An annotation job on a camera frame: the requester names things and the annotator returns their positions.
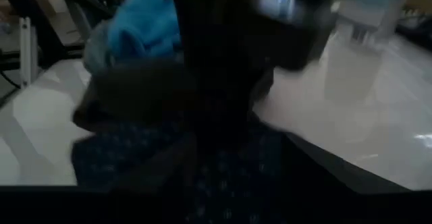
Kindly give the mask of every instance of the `patterned fabric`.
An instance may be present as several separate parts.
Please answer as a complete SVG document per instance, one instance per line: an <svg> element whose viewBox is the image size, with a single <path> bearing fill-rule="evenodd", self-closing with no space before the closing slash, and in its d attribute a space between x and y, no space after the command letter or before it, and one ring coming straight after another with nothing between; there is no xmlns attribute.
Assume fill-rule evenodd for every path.
<svg viewBox="0 0 432 224"><path fill-rule="evenodd" d="M175 123L144 128L124 123L120 129L75 145L72 153L79 186L109 188L127 170L158 150L179 142ZM249 121L249 144L240 153L219 152L198 167L194 202L187 223L281 223L277 205L283 133Z"/></svg>

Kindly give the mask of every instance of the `white container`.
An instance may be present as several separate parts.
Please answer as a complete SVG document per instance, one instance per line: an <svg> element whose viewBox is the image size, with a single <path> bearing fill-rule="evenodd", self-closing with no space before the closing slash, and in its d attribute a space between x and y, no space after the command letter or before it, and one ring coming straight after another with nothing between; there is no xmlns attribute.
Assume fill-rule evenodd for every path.
<svg viewBox="0 0 432 224"><path fill-rule="evenodd" d="M341 0L338 38L382 50L394 34L404 3L405 0Z"/></svg>

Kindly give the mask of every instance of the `cable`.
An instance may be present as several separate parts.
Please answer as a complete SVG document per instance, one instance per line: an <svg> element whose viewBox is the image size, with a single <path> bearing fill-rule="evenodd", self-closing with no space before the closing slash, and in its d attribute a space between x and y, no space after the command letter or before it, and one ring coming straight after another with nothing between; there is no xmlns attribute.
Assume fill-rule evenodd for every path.
<svg viewBox="0 0 432 224"><path fill-rule="evenodd" d="M18 88L18 89L21 88L20 85L16 84L16 83L13 82L10 78L8 78L8 77L5 75L5 72L0 71L0 76L2 76L5 80L7 80L7 82L9 82L12 86L14 86L14 87L16 87L16 88Z"/></svg>

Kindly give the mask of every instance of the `dark blue patterned fabric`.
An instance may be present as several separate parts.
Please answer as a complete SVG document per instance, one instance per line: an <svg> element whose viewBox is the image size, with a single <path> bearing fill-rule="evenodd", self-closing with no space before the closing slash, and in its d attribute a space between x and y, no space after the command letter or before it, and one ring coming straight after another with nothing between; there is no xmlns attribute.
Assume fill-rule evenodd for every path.
<svg viewBox="0 0 432 224"><path fill-rule="evenodd" d="M75 145L72 162L79 186L109 188L129 169L179 142L185 132L175 123L146 128L134 123ZM189 223L281 223L275 199L280 190L281 139L256 118L249 121L248 146L219 152L198 166Z"/></svg>

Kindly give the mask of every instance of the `blue towel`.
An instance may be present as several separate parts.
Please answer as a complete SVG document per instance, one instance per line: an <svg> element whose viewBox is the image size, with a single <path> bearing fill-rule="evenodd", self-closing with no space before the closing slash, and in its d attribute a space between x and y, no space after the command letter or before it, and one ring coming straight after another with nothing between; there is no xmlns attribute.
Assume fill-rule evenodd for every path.
<svg viewBox="0 0 432 224"><path fill-rule="evenodd" d="M108 46L118 60L174 57L180 44L173 0L126 0L108 29Z"/></svg>

